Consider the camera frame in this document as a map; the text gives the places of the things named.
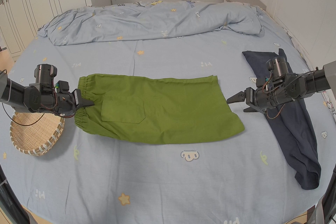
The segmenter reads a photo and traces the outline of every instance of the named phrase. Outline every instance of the navy blue clothing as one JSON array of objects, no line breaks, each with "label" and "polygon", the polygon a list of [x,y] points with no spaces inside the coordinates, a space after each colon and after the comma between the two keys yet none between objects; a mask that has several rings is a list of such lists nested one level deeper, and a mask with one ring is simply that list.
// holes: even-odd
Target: navy blue clothing
[{"label": "navy blue clothing", "polygon": [[[278,55],[274,52],[243,52],[247,62],[258,78],[269,77],[266,62]],[[283,49],[279,49],[279,56],[287,57]],[[287,64],[288,71],[293,72]],[[269,117],[275,117],[282,105],[268,109]],[[303,99],[287,103],[280,115],[269,119],[268,124],[281,147],[287,163],[297,172],[295,179],[303,189],[315,189],[319,186],[321,166],[317,157],[317,141],[312,121]]]}]

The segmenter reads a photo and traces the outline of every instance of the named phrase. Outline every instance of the garment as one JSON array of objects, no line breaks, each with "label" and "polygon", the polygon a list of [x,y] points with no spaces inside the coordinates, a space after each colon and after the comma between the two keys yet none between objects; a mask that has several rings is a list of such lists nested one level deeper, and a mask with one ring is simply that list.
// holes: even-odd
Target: garment
[{"label": "garment", "polygon": [[76,112],[90,134],[148,144],[212,142],[244,130],[231,112],[217,76],[149,79],[93,74],[79,79],[82,97],[95,105]]},{"label": "garment", "polygon": [[[252,67],[256,77],[269,77],[266,62],[278,55],[274,52],[243,52],[247,62]],[[279,56],[287,61],[283,49],[279,49]],[[288,71],[293,72],[287,63]],[[282,105],[268,109],[269,117],[275,117]],[[303,99],[287,103],[282,112],[275,119],[265,115],[274,135],[281,147],[287,163],[297,172],[295,179],[303,189],[315,189],[319,186],[321,166],[317,157],[317,141],[312,121]]]}]

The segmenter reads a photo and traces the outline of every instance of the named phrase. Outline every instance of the basket rim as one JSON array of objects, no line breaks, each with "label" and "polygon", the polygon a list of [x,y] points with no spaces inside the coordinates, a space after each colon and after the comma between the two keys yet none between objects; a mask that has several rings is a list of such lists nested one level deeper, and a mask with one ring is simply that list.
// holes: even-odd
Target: basket rim
[{"label": "basket rim", "polygon": [[[17,117],[19,115],[19,112],[14,112],[13,117]],[[45,141],[44,144],[39,145],[38,147],[34,148],[34,149],[30,149],[30,150],[26,150],[26,149],[22,149],[20,148],[14,141],[13,139],[13,132],[12,129],[13,127],[13,121],[10,122],[10,127],[9,127],[9,134],[10,134],[10,139],[12,141],[13,146],[15,146],[15,148],[19,151],[21,151],[24,154],[28,154],[28,155],[43,155],[44,153],[46,153],[48,150],[50,150],[53,145],[57,142],[57,140],[59,139],[59,137],[61,136],[63,129],[64,129],[64,123],[65,123],[65,119],[60,117],[60,116],[55,116],[57,118],[59,118],[57,127],[55,128],[55,131],[52,133],[52,135],[47,139],[47,141]]]}]

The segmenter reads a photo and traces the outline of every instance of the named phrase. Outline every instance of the robotic arm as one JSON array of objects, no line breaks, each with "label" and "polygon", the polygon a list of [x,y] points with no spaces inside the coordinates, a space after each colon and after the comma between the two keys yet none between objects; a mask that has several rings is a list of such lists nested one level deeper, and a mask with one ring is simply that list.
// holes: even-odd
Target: robotic arm
[{"label": "robotic arm", "polygon": [[82,98],[81,91],[69,92],[69,83],[58,81],[53,84],[57,68],[40,64],[34,71],[36,83],[24,87],[0,73],[0,102],[12,106],[22,113],[54,113],[61,117],[72,117],[81,107],[94,105]]},{"label": "robotic arm", "polygon": [[275,57],[266,62],[270,77],[258,78],[257,89],[246,88],[227,99],[227,103],[244,102],[250,107],[244,112],[266,113],[278,105],[307,98],[315,92],[330,89],[336,96],[336,61],[304,74],[289,73],[284,57]]}]

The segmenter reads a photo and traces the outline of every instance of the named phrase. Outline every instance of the wooden floor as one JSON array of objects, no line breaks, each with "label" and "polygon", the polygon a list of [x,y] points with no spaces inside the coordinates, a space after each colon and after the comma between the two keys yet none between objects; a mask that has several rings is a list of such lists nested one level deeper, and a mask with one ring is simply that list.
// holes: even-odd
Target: wooden floor
[{"label": "wooden floor", "polygon": [[[13,67],[14,61],[13,59],[9,56],[9,53],[7,50],[0,51],[0,70],[7,69],[7,72],[10,72],[11,68]],[[52,224],[43,218],[40,218],[36,216],[34,213],[31,212],[33,217],[35,218],[36,222],[38,224]],[[307,216],[304,215],[302,217],[298,217],[295,220],[288,222],[288,224],[297,221],[299,223],[305,223],[307,221]],[[9,219],[5,217],[3,211],[0,209],[0,224],[11,224]]]}]

